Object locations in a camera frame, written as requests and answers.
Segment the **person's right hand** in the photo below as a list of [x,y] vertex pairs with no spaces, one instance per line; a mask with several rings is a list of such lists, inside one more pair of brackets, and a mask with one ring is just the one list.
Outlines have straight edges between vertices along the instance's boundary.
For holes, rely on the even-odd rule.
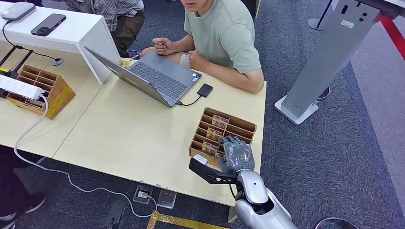
[[168,38],[154,38],[152,42],[159,55],[171,55],[176,52],[174,43]]

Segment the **person's left hand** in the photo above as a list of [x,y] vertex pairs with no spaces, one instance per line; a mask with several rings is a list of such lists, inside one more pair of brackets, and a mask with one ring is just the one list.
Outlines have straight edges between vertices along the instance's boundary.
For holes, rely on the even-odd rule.
[[191,69],[206,73],[209,61],[199,51],[189,51],[189,66]]

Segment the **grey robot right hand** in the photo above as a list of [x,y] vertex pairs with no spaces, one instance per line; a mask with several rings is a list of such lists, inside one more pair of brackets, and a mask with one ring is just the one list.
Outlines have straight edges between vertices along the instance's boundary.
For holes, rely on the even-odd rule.
[[255,161],[251,146],[237,136],[223,136],[219,143],[224,147],[225,156],[218,158],[218,166],[226,174],[242,170],[254,170]]

